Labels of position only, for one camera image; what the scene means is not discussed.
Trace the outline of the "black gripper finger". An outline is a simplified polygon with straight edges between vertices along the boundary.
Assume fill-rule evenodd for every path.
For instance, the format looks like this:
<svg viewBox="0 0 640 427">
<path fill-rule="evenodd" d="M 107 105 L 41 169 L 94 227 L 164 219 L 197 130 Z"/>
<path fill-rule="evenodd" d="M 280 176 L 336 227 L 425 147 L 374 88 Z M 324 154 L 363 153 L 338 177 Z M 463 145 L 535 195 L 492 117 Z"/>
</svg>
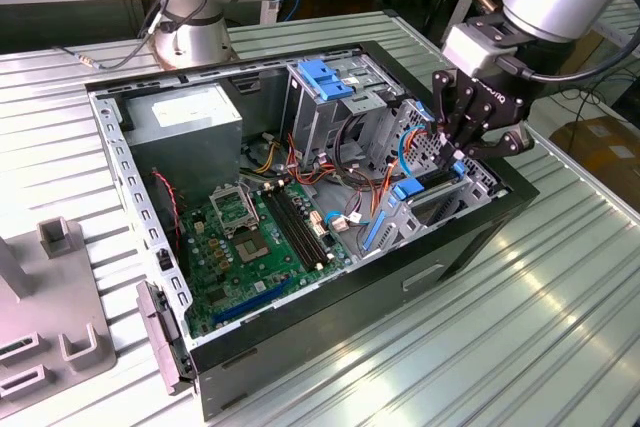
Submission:
<svg viewBox="0 0 640 427">
<path fill-rule="evenodd" d="M 477 83 L 460 70 L 436 71 L 432 75 L 432 100 L 440 142 L 435 163 L 439 168 L 450 168 L 465 156 L 465 148 L 479 126 L 479 117 L 473 112 L 479 106 Z"/>
<path fill-rule="evenodd" d="M 474 160 L 517 156 L 533 147 L 534 139 L 524 122 L 497 129 L 481 126 L 465 141 L 461 137 L 457 140 L 457 149 Z"/>
</svg>

